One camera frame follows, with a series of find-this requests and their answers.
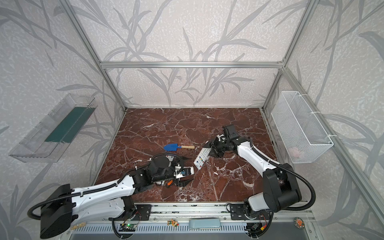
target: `wire mesh basket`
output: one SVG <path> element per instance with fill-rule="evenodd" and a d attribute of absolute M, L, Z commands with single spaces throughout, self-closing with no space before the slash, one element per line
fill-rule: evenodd
<path fill-rule="evenodd" d="M 271 114 L 293 163 L 313 162 L 333 146 L 299 92 L 282 91 Z"/>

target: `black cable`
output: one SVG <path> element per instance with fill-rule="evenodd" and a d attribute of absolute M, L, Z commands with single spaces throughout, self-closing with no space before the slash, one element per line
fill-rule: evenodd
<path fill-rule="evenodd" d="M 115 186 L 117 186 L 117 183 L 113 183 L 113 184 L 110 184 L 108 186 L 101 187 L 101 188 L 98 188 L 98 189 L 87 190 L 87 191 L 83 192 L 83 195 L 104 191 L 104 190 L 107 190 L 107 189 L 115 187 Z M 73 194 L 67 194 L 67 195 L 64 195 L 64 196 L 61 196 L 61 197 L 55 197 L 55 198 L 52 198 L 52 199 L 49 199 L 49 200 L 45 200 L 45 201 L 40 202 L 40 203 L 34 205 L 33 207 L 31 207 L 28 210 L 28 212 L 27 212 L 27 216 L 32 218 L 32 219 L 40 220 L 41 216 L 36 215 L 36 214 L 33 213 L 33 211 L 35 209 L 37 209 L 39 207 L 42 207 L 44 205 L 47 205 L 47 204 L 49 204 L 51 202 L 56 202 L 56 201 L 60 201 L 60 200 L 64 200 L 64 199 L 68 199 L 68 198 L 72 198 L 72 197 L 77 197 L 77 196 L 80 196 L 80 195 L 81 195 L 81 192 L 76 192 L 76 193 L 73 193 Z"/>
<path fill-rule="evenodd" d="M 274 214 L 274 212 L 271 212 L 271 213 L 270 213 L 269 221 L 268 221 L 268 223 L 267 223 L 265 229 L 262 230 L 262 233 L 261 233 L 260 235 L 257 235 L 257 233 L 259 233 L 260 231 L 251 231 L 251 230 L 248 230 L 248 232 L 250 232 L 250 233 L 256 233 L 256 237 L 257 237 L 257 238 L 260 237 L 260 236 L 262 236 L 263 234 L 265 234 L 265 232 L 269 229 L 269 227 L 270 227 L 270 225 L 271 225 L 271 223 L 272 223 L 273 214 Z"/>
<path fill-rule="evenodd" d="M 184 169 L 184 159 L 182 159 L 179 155 L 176 155 L 174 153 L 168 153 L 168 152 L 165 152 L 165 153 L 159 153 L 159 154 L 156 154 L 152 157 L 152 159 L 154 159 L 155 157 L 159 157 L 159 156 L 173 156 L 173 157 L 177 157 L 179 159 L 179 163 L 180 163 L 180 170 L 179 171 L 176 171 L 177 174 L 179 174 L 181 171 L 183 171 Z"/>
<path fill-rule="evenodd" d="M 143 165 L 141 167 L 138 167 L 137 169 L 136 168 L 131 168 L 130 170 L 126 171 L 125 174 L 118 180 L 118 184 L 125 178 L 125 176 L 127 176 L 130 172 L 134 171 L 134 170 L 139 170 L 139 169 L 142 169 L 144 167 L 148 167 L 150 165 L 151 162 L 149 162 L 148 164 L 146 165 Z"/>
<path fill-rule="evenodd" d="M 156 154 L 152 157 L 152 159 L 154 159 L 155 157 L 158 157 L 158 156 L 164 156 L 164 155 L 169 155 L 169 156 L 174 156 L 174 157 L 177 157 L 179 158 L 181 161 L 181 169 L 180 169 L 180 172 L 183 170 L 184 168 L 184 160 L 179 156 L 179 155 L 176 155 L 176 154 L 173 154 L 173 153 L 160 153 L 160 154 Z M 149 166 L 149 164 L 146 164 L 144 166 L 141 166 L 137 169 L 141 169 L 141 168 L 144 168 L 144 167 L 147 167 Z M 39 215 L 36 215 L 33 213 L 34 210 L 36 210 L 37 208 L 39 207 L 42 207 L 44 205 L 47 205 L 49 203 L 52 203 L 52 202 L 56 202 L 56 201 L 61 201 L 61 200 L 64 200 L 64 199 L 68 199 L 68 198 L 72 198 L 72 197 L 77 197 L 77 196 L 81 196 L 81 195 L 86 195 L 86 194 L 91 194 L 91 193 L 95 193 L 95 192 L 100 192 L 100 191 L 104 191 L 104 190 L 107 190 L 109 188 L 112 188 L 112 187 L 115 187 L 117 186 L 123 179 L 125 176 L 128 175 L 129 172 L 133 171 L 133 170 L 136 170 L 136 168 L 134 169 L 130 169 L 128 170 L 118 181 L 117 183 L 113 183 L 113 184 L 110 184 L 108 186 L 105 186 L 105 187 L 101 187 L 101 188 L 98 188 L 98 189 L 91 189 L 91 190 L 86 190 L 84 192 L 76 192 L 76 193 L 73 193 L 73 194 L 67 194 L 67 195 L 63 195 L 63 196 L 60 196 L 60 197 L 55 197 L 55 198 L 52 198 L 52 199 L 49 199 L 49 200 L 45 200 L 43 202 L 40 202 L 36 205 L 34 205 L 33 207 L 31 207 L 28 212 L 27 212 L 27 216 L 32 218 L 32 219 L 36 219 L 36 220 L 40 220 L 41 219 L 41 216 Z"/>
<path fill-rule="evenodd" d="M 307 181 L 305 178 L 303 178 L 302 176 L 300 176 L 299 174 L 295 173 L 295 172 L 292 172 L 291 170 L 289 170 L 288 168 L 282 166 L 281 164 L 278 164 L 278 163 L 275 163 L 273 161 L 270 161 L 271 159 L 265 157 L 264 155 L 262 155 L 259 151 L 256 150 L 256 147 L 251 145 L 252 147 L 252 150 L 258 155 L 260 156 L 262 159 L 266 160 L 269 164 L 277 167 L 277 168 L 280 168 L 281 170 L 284 170 L 292 175 L 294 175 L 296 178 L 300 179 L 302 182 L 305 183 L 305 185 L 307 185 L 307 187 L 309 188 L 310 192 L 311 192 L 311 199 L 309 200 L 309 202 L 307 204 L 305 204 L 304 206 L 301 206 L 301 207 L 286 207 L 284 210 L 289 210 L 289 211 L 302 211 L 302 210 L 305 210 L 305 209 L 308 209 L 310 208 L 315 200 L 316 200 L 316 192 L 314 191 L 314 188 L 312 187 L 312 185 L 309 183 L 309 181 Z"/>
<path fill-rule="evenodd" d="M 257 237 L 262 236 L 269 229 L 269 226 L 271 225 L 271 222 L 273 219 L 273 214 L 274 214 L 274 212 L 272 212 L 271 215 L 269 216 L 269 221 L 268 221 L 268 224 L 266 225 L 265 229 L 262 231 L 262 233 L 260 235 L 257 235 Z"/>
<path fill-rule="evenodd" d="M 123 237 L 123 235 L 119 234 L 118 231 L 116 230 L 115 221 L 114 221 L 113 218 L 112 218 L 112 230 L 113 230 L 113 232 L 115 233 L 115 235 L 116 235 L 119 239 L 128 239 L 128 238 L 130 238 L 130 236 L 132 236 L 132 234 L 130 234 L 129 237 L 125 238 L 125 237 Z"/>

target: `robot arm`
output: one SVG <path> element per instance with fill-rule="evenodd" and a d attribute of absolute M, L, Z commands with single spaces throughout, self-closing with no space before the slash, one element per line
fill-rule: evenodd
<path fill-rule="evenodd" d="M 301 201 L 292 167 L 270 159 L 253 145 L 252 139 L 240 136 L 234 125 L 223 127 L 223 134 L 204 147 L 210 147 L 209 155 L 218 158 L 222 158 L 226 151 L 233 151 L 247 160 L 263 177 L 263 192 L 244 200 L 244 211 L 248 217 L 257 216 L 257 212 L 264 209 L 278 212 Z"/>
<path fill-rule="evenodd" d="M 131 195 L 151 189 L 154 183 L 162 184 L 169 180 L 172 185 L 184 187 L 193 180 L 180 180 L 194 174 L 193 167 L 184 167 L 186 159 L 172 153 L 157 154 L 149 164 L 132 169 L 114 181 L 74 189 L 69 184 L 62 185 L 46 201 L 33 206 L 28 216 L 40 220 L 42 239 L 57 236 L 71 226 L 94 219 L 131 219 L 137 212 Z M 41 216 L 33 213 L 39 207 Z"/>
<path fill-rule="evenodd" d="M 255 218 L 260 210 L 304 210 L 313 205 L 316 199 L 313 187 L 293 172 L 289 164 L 279 164 L 270 159 L 253 145 L 252 139 L 240 136 L 234 125 L 223 127 L 223 131 L 224 134 L 204 146 L 211 148 L 209 155 L 222 158 L 226 151 L 233 151 L 263 176 L 263 192 L 244 200 L 243 213 L 246 217 Z M 62 185 L 47 200 L 30 208 L 27 215 L 41 220 L 42 239 L 57 236 L 73 225 L 94 219 L 109 218 L 112 224 L 114 220 L 132 219 L 137 209 L 131 195 L 149 190 L 155 183 L 164 184 L 169 181 L 167 186 L 184 187 L 193 180 L 180 180 L 194 174 L 193 167 L 184 167 L 186 159 L 171 153 L 157 154 L 150 159 L 148 165 L 132 169 L 118 180 L 74 189 L 69 184 Z M 296 178 L 303 181 L 311 191 L 311 200 L 302 207 L 290 207 L 301 201 Z M 41 216 L 33 213 L 39 207 Z"/>

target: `leaf pattern wallpaper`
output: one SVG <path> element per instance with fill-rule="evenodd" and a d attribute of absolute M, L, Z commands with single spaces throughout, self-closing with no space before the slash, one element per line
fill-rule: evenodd
<path fill-rule="evenodd" d="M 57 186 L 92 184 L 124 115 L 56 1 L 0 1 L 0 238 L 39 239 L 26 217 Z M 98 104 L 57 163 L 23 163 L 10 150 L 68 93 Z"/>
<path fill-rule="evenodd" d="M 102 61 L 281 61 L 307 0 L 71 4 Z M 108 73 L 130 107 L 259 107 L 277 70 L 148 68 Z"/>
<path fill-rule="evenodd" d="M 382 0 L 320 1 L 288 62 L 291 72 L 382 197 L 383 22 Z M 289 90 L 292 88 L 282 78 L 266 109 L 270 122 L 279 91 Z M 288 161 L 274 124 L 272 128 Z M 384 239 L 382 225 L 332 150 L 311 164 L 295 164 L 295 170 L 319 193 L 312 210 L 325 239 Z"/>

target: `blue shovel blade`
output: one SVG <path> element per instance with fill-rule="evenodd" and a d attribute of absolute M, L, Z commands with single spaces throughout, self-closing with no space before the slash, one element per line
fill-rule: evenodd
<path fill-rule="evenodd" d="M 165 151 L 177 151 L 178 148 L 181 148 L 177 145 L 177 143 L 170 143 L 164 146 Z"/>

